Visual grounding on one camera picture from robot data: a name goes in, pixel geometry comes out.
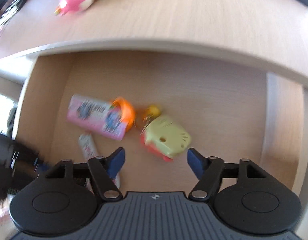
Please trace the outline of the orange plastic cup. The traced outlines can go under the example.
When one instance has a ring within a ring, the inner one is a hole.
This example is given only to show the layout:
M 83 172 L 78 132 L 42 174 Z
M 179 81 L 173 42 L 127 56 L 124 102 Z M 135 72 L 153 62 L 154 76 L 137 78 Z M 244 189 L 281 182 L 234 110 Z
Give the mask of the orange plastic cup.
M 114 107 L 119 107 L 120 111 L 121 111 L 121 122 L 123 122 L 124 124 L 126 124 L 126 129 L 125 131 L 129 131 L 132 126 L 134 125 L 134 121 L 136 119 L 136 111 L 134 109 L 134 107 L 132 106 L 132 104 L 122 98 L 122 97 L 117 97 L 116 99 L 114 99 L 112 101 L 112 105 Z

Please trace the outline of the pink Volcano snack pack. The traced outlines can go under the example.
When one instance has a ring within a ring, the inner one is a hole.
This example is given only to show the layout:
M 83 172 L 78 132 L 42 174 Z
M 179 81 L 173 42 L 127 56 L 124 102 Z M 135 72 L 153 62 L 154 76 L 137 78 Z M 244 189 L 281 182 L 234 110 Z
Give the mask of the pink Volcano snack pack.
M 119 107 L 77 94 L 70 99 L 67 120 L 87 131 L 118 141 L 123 139 L 126 131 Z

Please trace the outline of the red round jelly stick pack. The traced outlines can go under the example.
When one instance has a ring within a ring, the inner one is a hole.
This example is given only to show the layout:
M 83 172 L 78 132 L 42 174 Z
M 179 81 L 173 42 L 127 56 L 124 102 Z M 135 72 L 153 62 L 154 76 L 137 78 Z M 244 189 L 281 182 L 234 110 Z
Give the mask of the red round jelly stick pack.
M 92 135 L 90 133 L 81 134 L 79 136 L 78 143 L 82 150 L 82 154 L 84 156 L 85 161 L 88 161 L 89 159 L 95 158 L 95 157 L 103 158 L 103 156 L 99 155 L 97 151 L 97 147 L 95 146 Z M 113 179 L 113 182 L 119 189 L 120 188 L 120 175 L 119 174 L 117 174 L 117 176 Z M 89 189 L 89 191 L 93 192 L 89 179 L 86 180 L 86 188 Z

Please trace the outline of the yellow cat figure keychain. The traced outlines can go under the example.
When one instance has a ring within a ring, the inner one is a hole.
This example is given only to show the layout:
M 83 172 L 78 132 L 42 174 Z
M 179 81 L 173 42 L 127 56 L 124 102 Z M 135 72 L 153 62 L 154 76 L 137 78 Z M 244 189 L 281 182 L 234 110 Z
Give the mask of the yellow cat figure keychain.
M 161 113 L 157 105 L 149 105 L 142 114 L 141 142 L 153 154 L 170 162 L 191 143 L 191 135 L 178 123 Z

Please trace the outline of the white desk drawer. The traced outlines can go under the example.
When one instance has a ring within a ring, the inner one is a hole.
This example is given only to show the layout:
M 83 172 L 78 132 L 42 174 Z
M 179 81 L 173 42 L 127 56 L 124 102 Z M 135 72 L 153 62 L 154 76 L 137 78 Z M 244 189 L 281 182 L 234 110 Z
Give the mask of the white desk drawer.
M 307 203 L 308 60 L 266 59 L 197 44 L 110 41 L 28 49 L 20 142 L 50 164 L 126 150 L 123 191 L 186 191 L 186 150 L 252 160 Z

